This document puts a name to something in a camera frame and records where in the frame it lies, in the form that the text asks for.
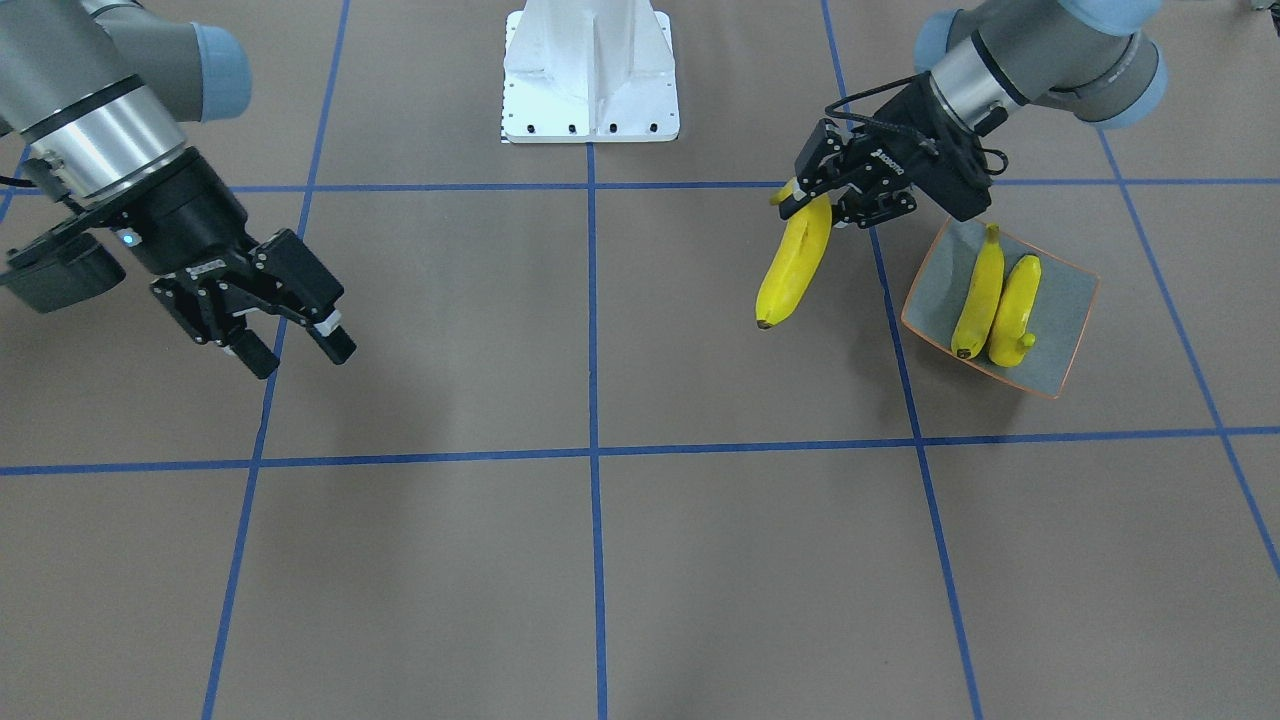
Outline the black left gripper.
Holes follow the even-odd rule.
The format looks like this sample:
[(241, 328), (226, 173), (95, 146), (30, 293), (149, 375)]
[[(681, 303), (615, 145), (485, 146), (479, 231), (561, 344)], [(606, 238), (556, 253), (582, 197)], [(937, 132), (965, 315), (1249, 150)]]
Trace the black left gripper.
[[(855, 129), (831, 119), (817, 123), (796, 158), (790, 191), (780, 200), (782, 219), (826, 193), (833, 228), (869, 229), (916, 210), (909, 184), (961, 222), (989, 208), (992, 179), (980, 141), (952, 117), (931, 76), (854, 94), (850, 102), (890, 90), (896, 94), (876, 113), (852, 115)], [(865, 192), (868, 164), (888, 179)]]

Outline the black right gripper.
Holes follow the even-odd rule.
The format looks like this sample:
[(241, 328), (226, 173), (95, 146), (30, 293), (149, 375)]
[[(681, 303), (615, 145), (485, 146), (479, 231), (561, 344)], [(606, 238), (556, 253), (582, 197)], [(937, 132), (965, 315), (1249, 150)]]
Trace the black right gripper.
[(124, 217), (140, 237), (134, 255), (154, 275), (152, 296), (197, 345), (214, 345), (260, 380), (279, 359), (248, 328), (252, 310), (302, 327), (335, 365), (356, 342), (342, 327), (343, 284), (292, 228), (259, 242), (248, 213), (196, 149), (148, 178)]

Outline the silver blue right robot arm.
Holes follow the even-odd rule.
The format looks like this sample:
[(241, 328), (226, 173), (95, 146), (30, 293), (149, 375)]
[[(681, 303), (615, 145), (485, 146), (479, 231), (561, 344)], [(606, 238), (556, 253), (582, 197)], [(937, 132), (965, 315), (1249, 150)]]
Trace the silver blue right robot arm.
[(250, 60), (229, 31), (164, 20), (137, 1), (5, 1), (1, 20), (3, 133), (29, 150), (17, 184), (70, 211), (6, 254), (5, 288), (37, 313), (111, 290), (125, 273), (93, 237), (104, 228), (152, 274), (152, 296), (193, 342), (257, 378), (279, 361), (250, 329), (251, 311), (300, 325), (334, 364), (352, 356), (342, 283), (291, 229), (257, 242), (183, 131), (250, 105)]

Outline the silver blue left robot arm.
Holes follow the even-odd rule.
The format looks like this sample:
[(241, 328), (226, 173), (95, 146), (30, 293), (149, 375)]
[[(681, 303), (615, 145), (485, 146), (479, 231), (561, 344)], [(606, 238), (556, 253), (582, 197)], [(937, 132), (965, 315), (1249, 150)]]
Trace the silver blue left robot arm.
[(1097, 129), (1148, 117), (1169, 88), (1164, 50), (1143, 31), (1157, 1), (986, 1), (932, 15), (914, 73), (828, 105), (778, 201), (788, 220), (828, 200), (832, 225), (870, 228), (924, 193), (952, 219), (991, 205), (1004, 154), (986, 137), (1023, 108)]

